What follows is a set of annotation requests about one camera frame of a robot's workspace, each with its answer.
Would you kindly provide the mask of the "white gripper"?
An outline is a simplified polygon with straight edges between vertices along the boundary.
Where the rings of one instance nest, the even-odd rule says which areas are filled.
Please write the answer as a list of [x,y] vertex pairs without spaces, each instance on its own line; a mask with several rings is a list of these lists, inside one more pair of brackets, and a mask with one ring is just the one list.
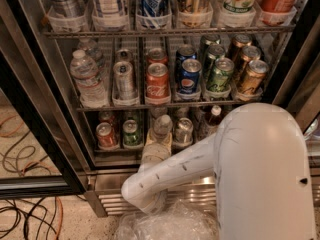
[[146,171],[168,159],[171,156],[171,151],[169,149],[172,148],[172,140],[172,133],[168,133],[163,141],[165,146],[160,143],[155,143],[154,131],[149,129],[146,137],[146,146],[142,152],[139,171]]

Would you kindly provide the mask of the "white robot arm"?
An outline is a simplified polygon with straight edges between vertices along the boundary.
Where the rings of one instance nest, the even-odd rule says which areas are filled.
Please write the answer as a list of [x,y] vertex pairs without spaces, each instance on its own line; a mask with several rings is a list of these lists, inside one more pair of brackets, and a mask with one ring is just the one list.
[[219,240],[317,240],[304,136],[286,110],[250,103],[232,110],[213,135],[122,185],[145,213],[158,195],[200,177],[215,178]]

